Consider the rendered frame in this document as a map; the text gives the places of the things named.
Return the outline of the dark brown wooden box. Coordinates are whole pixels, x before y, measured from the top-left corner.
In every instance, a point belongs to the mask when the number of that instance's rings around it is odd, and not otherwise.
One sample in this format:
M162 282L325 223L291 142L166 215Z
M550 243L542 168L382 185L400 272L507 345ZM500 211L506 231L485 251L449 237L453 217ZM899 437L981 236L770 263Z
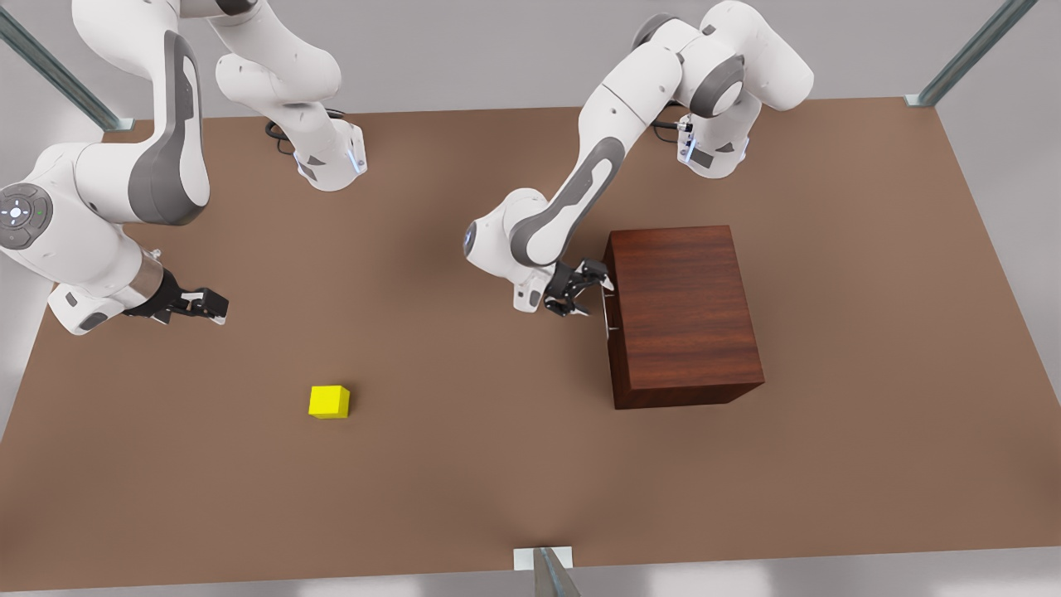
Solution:
M730 227L613 231L605 264L618 410L727 404L765 382Z

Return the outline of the silver frame post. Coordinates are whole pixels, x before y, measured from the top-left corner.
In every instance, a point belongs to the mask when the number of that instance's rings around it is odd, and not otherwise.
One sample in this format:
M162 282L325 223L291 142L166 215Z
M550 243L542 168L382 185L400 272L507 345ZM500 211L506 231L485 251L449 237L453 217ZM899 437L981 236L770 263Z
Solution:
M115 115L4 7L0 7L0 39L102 131L132 131L135 120Z
M933 107L1027 14L1039 0L1005 0L947 64L917 94L904 96L908 107Z
M569 575L573 567L571 546L514 549L514 570L533 570L534 597L581 597Z

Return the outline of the yellow cube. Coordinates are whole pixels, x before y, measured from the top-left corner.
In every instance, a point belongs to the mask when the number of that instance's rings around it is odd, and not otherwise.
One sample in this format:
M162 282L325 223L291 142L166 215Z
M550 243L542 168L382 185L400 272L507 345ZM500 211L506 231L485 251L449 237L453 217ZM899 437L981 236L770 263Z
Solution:
M350 391L345 386L312 386L308 414L320 420L344 419L349 405Z

